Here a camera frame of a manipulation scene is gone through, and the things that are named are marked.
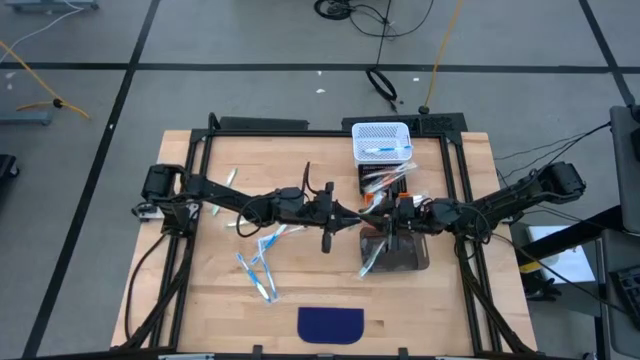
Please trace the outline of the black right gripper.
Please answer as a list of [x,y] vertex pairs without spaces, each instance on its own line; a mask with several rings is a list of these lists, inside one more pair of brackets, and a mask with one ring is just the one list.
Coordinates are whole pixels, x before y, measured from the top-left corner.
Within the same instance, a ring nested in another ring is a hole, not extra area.
[[389,216],[364,214],[364,220],[375,229],[387,229],[388,249],[400,250],[399,232],[410,230],[412,224],[421,218],[422,207],[427,201],[427,196],[392,197]]

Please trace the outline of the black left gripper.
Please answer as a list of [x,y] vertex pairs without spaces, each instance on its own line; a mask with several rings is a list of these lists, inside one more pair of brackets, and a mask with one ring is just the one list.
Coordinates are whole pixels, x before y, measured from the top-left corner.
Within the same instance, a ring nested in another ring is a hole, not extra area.
[[332,237],[340,230],[349,229],[360,223],[360,214],[344,206],[340,206],[341,225],[336,214],[336,202],[333,200],[334,183],[328,182],[325,188],[318,191],[312,201],[303,206],[303,224],[323,230],[321,251],[329,253]]

